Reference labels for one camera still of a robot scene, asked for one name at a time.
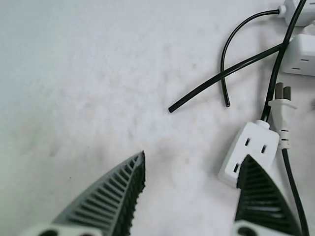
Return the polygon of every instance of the white plug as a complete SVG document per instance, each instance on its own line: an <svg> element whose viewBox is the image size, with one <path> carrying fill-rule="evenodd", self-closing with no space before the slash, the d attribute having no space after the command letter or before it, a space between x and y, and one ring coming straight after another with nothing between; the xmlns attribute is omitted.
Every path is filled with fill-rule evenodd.
<svg viewBox="0 0 315 236"><path fill-rule="evenodd" d="M248 122L238 132L219 171L222 182L236 188L240 166L248 154L265 170L270 168L276 156L279 134L269 127L268 123L257 120Z"/></svg>
<svg viewBox="0 0 315 236"><path fill-rule="evenodd" d="M276 99L269 102L271 107L272 119L275 128L280 134L280 148L290 148L290 120L294 115L296 106L291 101L291 87L285 87L283 83L276 84Z"/></svg>
<svg viewBox="0 0 315 236"><path fill-rule="evenodd" d="M300 0L285 0L282 6L279 6L279 17L283 17L289 25L293 14ZM307 0L303 10L296 22L296 26L304 27L315 20L315 0Z"/></svg>

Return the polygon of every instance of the power cord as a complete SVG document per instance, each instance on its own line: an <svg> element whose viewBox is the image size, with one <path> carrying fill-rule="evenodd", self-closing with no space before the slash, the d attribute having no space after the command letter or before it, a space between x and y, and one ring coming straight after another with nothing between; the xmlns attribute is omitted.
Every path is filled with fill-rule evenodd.
<svg viewBox="0 0 315 236"><path fill-rule="evenodd" d="M299 214L302 235L309 236L309 228L303 209L303 205L297 190L294 177L292 174L290 161L288 157L288 149L290 148L290 119L294 115L294 110L297 109L291 101L291 87L285 87L283 83L277 83L276 86L276 99L269 102L271 107L272 117L275 128L280 135L280 148L282 150L283 161L285 164L286 173L290 182L292 194Z"/></svg>
<svg viewBox="0 0 315 236"><path fill-rule="evenodd" d="M251 65L267 56L270 56L273 53L276 53L280 50L281 48L281 44L268 49L267 51L264 51L262 53L259 53L249 59L246 59L226 70L224 70L223 72L217 74L216 76L208 79L206 82L204 82L203 84L199 85L197 88L195 88L193 91L191 91L190 93L188 93L187 95L185 95L184 97L182 97L180 100L178 100L177 102L175 102L172 106L170 106L168 108L169 112L172 113L175 110L177 110L178 108L180 108L182 105L184 105L186 102L188 102L189 100L191 100L193 97L195 97L196 95L198 95L199 93L201 93L203 90L205 90L206 88L210 87L211 85L215 84L216 82L218 82L219 80L221 80L222 78L248 66Z"/></svg>
<svg viewBox="0 0 315 236"><path fill-rule="evenodd" d="M293 17L290 21L290 24L287 28L282 46L279 50L274 68L273 68L272 73L271 73L270 82L269 82L269 86L268 86L268 92L267 92L266 101L265 101L265 106L264 106L264 109L263 109L263 112L262 112L262 115L260 118L263 121L267 121L269 118L270 106L268 103L270 101L272 101L272 99L274 97L274 91L275 91L275 86L276 86L276 82L277 82L277 76L278 76L278 73L280 70L280 65L281 65L282 59L284 58L285 51L286 51L286 49L290 43L290 39L291 39L291 36L293 34L294 27L295 27L296 22L297 22L300 14L301 14L303 7L305 5L305 2L306 2L306 0L300 0L300 2L299 2L298 6L297 6L297 8L293 14Z"/></svg>
<svg viewBox="0 0 315 236"><path fill-rule="evenodd" d="M238 25L238 27L236 27L236 29L232 32L232 34L229 36L229 38L227 39L223 51L222 51L222 55L221 55L221 61L220 61L220 72L224 71L224 61L225 61L225 55L227 52L227 48L230 45L233 37L236 35L236 33L244 26L246 25L248 22L260 17L260 16L267 16L267 15L279 15L280 10L271 10L271 11L263 11L260 13L257 13L255 15L252 15L250 17L248 17L245 21L243 21L241 24ZM228 96L228 92L227 92L227 88L226 88L226 82L225 82L225 77L223 77L221 79L221 85L222 85L222 92L223 92L223 96L224 96L224 102L226 107L230 107L231 103L230 103L230 99Z"/></svg>
<svg viewBox="0 0 315 236"><path fill-rule="evenodd" d="M308 224L307 224L307 220L306 220L305 212L304 212L303 205L302 205L302 202L301 202L301 199L300 199L300 195L299 195L299 192L297 190L297 187L296 187L296 184L295 184L295 181L294 181L294 177L293 177L293 174L292 174L292 170L291 170L291 166L290 166L289 155L287 153L287 149L282 149L282 156L283 156L283 161L284 161L287 177L289 179L291 190L292 190L292 194L293 194L293 197L294 197L295 205L296 205L296 208L297 208L297 212L299 214L300 224L301 224L301 229L302 229L302 235L303 236L309 236L310 235L309 227L308 227Z"/></svg>

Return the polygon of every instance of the extension cord outlet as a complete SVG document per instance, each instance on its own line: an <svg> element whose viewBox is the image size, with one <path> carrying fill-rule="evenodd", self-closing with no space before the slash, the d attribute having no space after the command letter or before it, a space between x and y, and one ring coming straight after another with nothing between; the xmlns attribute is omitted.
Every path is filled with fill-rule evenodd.
<svg viewBox="0 0 315 236"><path fill-rule="evenodd" d="M240 166L248 154L265 170L270 168L280 137L269 127L268 123L257 120L248 122L238 132L219 171L222 182L236 188Z"/></svg>
<svg viewBox="0 0 315 236"><path fill-rule="evenodd" d="M315 36L299 34L295 36L281 64L283 72L315 76Z"/></svg>
<svg viewBox="0 0 315 236"><path fill-rule="evenodd" d="M279 6L279 17L284 18L288 25L290 24L299 2L300 0L285 0L284 4ZM315 0L307 0L295 26L305 27L314 20Z"/></svg>

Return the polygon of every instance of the black cable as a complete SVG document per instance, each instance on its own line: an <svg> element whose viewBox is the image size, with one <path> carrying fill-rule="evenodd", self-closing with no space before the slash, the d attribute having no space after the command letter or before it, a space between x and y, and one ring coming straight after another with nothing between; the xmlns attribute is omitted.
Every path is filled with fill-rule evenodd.
<svg viewBox="0 0 315 236"><path fill-rule="evenodd" d="M236 27L236 29L232 32L232 34L230 35L230 37L227 39L225 46L223 48L222 51L222 55L221 55L221 61L220 61L220 72L224 71L224 61L225 61L225 55L227 52L227 48L230 45L233 37L236 35L236 33L244 26L246 25L248 22L252 21L253 19L256 19L260 16L267 16L267 15L279 15L280 11L277 10L271 10L271 11L263 11L260 13L257 13L255 15L252 15L250 17L248 17L245 21L243 21L241 24L238 25L238 27ZM225 105L226 107L229 107L230 104L230 99L228 97L228 92L227 92L227 88L226 88L226 82L225 82L225 77L223 77L221 79L221 85L222 85L222 92L223 92L223 96L224 96L224 101L225 101Z"/></svg>
<svg viewBox="0 0 315 236"><path fill-rule="evenodd" d="M271 108L269 107L268 103L274 97L275 86L276 86L276 82L277 82L277 76L279 73L280 65L281 65L282 59L284 58L285 51L286 51L286 49L290 43L290 39L291 39L293 30L294 30L295 24L296 24L300 14L301 14L301 11L304 7L305 2L306 2L306 0L300 0L299 5L297 6L297 8L294 12L294 15L290 21L290 24L287 28L282 46L279 50L279 53L278 53L274 68L272 70L271 77L270 77L270 82L269 82L269 86L268 86L268 92L267 92L267 96L266 96L265 106L264 106L264 109L263 109L263 112L262 112L262 115L260 118L263 121L267 121L269 118Z"/></svg>
<svg viewBox="0 0 315 236"><path fill-rule="evenodd" d="M307 220L306 220L306 216L305 216L305 212L303 209L303 205L300 199L300 195L299 192L297 190L295 181L294 181L294 177L292 174L292 170L291 170L291 166L290 166L290 161L289 161L289 155L287 153L287 149L282 149L282 156L283 156L283 161L284 161L284 165L285 165L285 169L286 169L286 173L287 173L287 177L289 179L290 182L290 186L292 189L292 193L294 196L294 201L296 204L296 208L297 208L297 212L299 214L299 218L300 218L300 223L301 223L301 229L302 229L302 235L303 236L309 236L310 232L309 232L309 227L307 225Z"/></svg>
<svg viewBox="0 0 315 236"><path fill-rule="evenodd" d="M178 109L179 107L181 107L183 104L185 104L186 102L188 102L189 100L191 100L193 97L195 97L196 95L198 95L199 93L201 93L203 90L205 90L206 88L210 87L211 85L215 84L216 82L218 82L219 80L221 80L223 77L228 76L250 64L253 64L273 53L276 53L277 51L280 50L280 48L282 47L282 44L279 44L271 49L268 49L267 51L264 51L262 53L259 53L249 59L246 59L228 69L226 69L225 71L217 74L216 76L208 79L206 82L204 82L203 84L199 85L197 88L195 88L193 91L191 91L190 93L188 93L187 95L185 95L183 98L181 98L180 100L178 100L176 103L174 103L172 106L170 106L168 108L168 110L170 111L170 113L172 113L173 111L175 111L176 109Z"/></svg>

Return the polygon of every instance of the power plug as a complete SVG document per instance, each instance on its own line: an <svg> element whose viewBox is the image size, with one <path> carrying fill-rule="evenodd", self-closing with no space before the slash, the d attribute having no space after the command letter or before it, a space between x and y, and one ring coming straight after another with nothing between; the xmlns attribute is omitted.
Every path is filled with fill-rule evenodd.
<svg viewBox="0 0 315 236"><path fill-rule="evenodd" d="M248 122L238 132L219 171L222 182L236 188L240 166L248 154L265 170L270 168L280 137L269 127L268 123L257 120Z"/></svg>
<svg viewBox="0 0 315 236"><path fill-rule="evenodd" d="M315 76L315 36L299 34L295 36L281 64L286 73Z"/></svg>
<svg viewBox="0 0 315 236"><path fill-rule="evenodd" d="M283 17L288 25L290 24L290 21L299 2L300 0L285 0L284 4L282 6L279 6L279 17ZM307 0L295 26L304 27L314 20L315 0Z"/></svg>
<svg viewBox="0 0 315 236"><path fill-rule="evenodd" d="M291 87L284 88L283 83L277 83L275 94L275 100L268 103L271 107L272 119L280 134L280 148L290 149L290 121L297 107L291 101Z"/></svg>

